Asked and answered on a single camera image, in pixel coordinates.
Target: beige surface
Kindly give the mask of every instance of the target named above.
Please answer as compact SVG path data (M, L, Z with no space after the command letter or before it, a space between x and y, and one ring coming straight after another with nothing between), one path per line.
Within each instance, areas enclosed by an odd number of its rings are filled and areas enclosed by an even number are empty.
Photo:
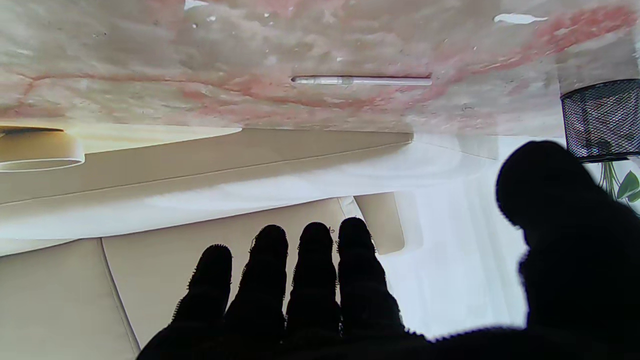
M132 360L100 241L0 258L0 359Z
M187 282L200 254L209 245L223 243L234 256L232 294L254 236L268 224L278 224L287 232L289 258L288 282L297 261L296 249L303 228L320 221L335 230L346 217L357 214L353 198L328 199L308 204L222 218L197 224L172 227L145 233L104 239L113 278L141 346L171 320L176 303L184 294ZM337 254L333 255L337 264ZM291 287L287 287L287 300Z
M411 134L245 129L188 142L89 154L85 164L0 174L0 204L408 143Z
M400 224L394 193L377 193L355 197L364 220L369 224L378 254L385 255L404 248L403 227Z
M62 129L80 141L85 154L210 138L241 130L232 127L73 123L65 119L54 121L25 119L20 122L0 119L0 132L5 129L24 127Z

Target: pink marble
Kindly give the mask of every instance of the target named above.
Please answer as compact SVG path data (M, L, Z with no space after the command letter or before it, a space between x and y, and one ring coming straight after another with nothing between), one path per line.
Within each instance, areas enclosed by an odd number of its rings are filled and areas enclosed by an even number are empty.
M638 77L638 14L614 0L0 0L0 120L562 136L561 91ZM313 74L433 85L290 82Z

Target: hand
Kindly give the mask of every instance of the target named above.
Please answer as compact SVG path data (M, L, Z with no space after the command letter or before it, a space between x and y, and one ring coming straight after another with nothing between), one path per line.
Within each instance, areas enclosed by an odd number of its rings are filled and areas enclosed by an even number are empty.
M320 223L306 226L285 321L288 247L282 228L263 228L226 312L232 255L223 245L206 249L172 322L151 339L138 359L331 357L375 351L376 343L427 345L422 336L405 331L362 220L350 218L340 226L340 306L335 300L329 228Z

